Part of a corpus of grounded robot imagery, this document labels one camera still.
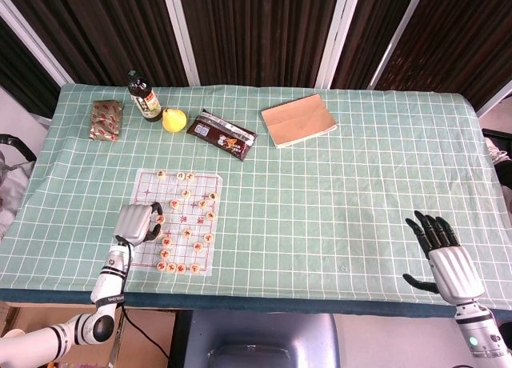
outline chocolate wrapper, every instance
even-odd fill
[[[89,138],[115,141],[121,130],[122,103],[116,100],[93,102]]]
[[[255,132],[222,120],[207,110],[202,110],[187,133],[202,138],[241,161],[246,158],[258,136]]]

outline beige notebook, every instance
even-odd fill
[[[273,106],[262,112],[263,120],[277,148],[291,146],[336,129],[319,94]]]

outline table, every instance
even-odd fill
[[[161,104],[184,110],[190,120],[206,108],[258,132],[256,145],[240,162],[146,122],[125,88],[64,86],[24,207],[0,245],[0,298],[86,302],[136,171],[146,168],[215,172],[223,178],[224,201],[212,276],[134,271],[129,305],[452,314],[447,306],[421,306],[443,301],[412,290],[401,277],[431,278],[404,223],[421,210],[440,214],[457,231],[484,278],[482,304],[512,308],[510,222],[478,120],[461,96],[155,90]],[[260,111],[314,93],[338,129],[275,149]],[[124,103],[119,142],[88,139],[91,102],[101,99]]]

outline robotic hand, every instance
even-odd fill
[[[114,316],[118,305],[124,303],[126,275],[130,268],[133,248],[153,240],[160,232],[157,224],[148,231],[150,216],[162,207],[124,206],[114,228],[117,244],[110,248],[105,265],[90,295],[96,305],[93,314],[80,314],[64,324],[49,326],[24,336],[0,338],[0,366],[2,368],[33,368],[66,354],[72,345],[99,344],[114,332]]]
[[[441,297],[457,308],[455,321],[481,368],[512,368],[512,356],[499,333],[494,316],[476,301],[485,292],[467,250],[460,245],[450,224],[415,211],[419,226],[406,219],[429,261],[435,282],[420,282],[409,274],[404,279],[419,290]]]

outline curtain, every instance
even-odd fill
[[[365,89],[410,0],[358,0],[331,88]]]
[[[465,96],[477,110],[512,79],[512,0],[421,0],[377,89]]]
[[[73,80],[187,86],[165,0],[11,0]]]
[[[0,36],[0,86],[32,114],[51,118],[60,87],[2,18]]]
[[[314,86],[336,0],[182,0],[201,84]]]

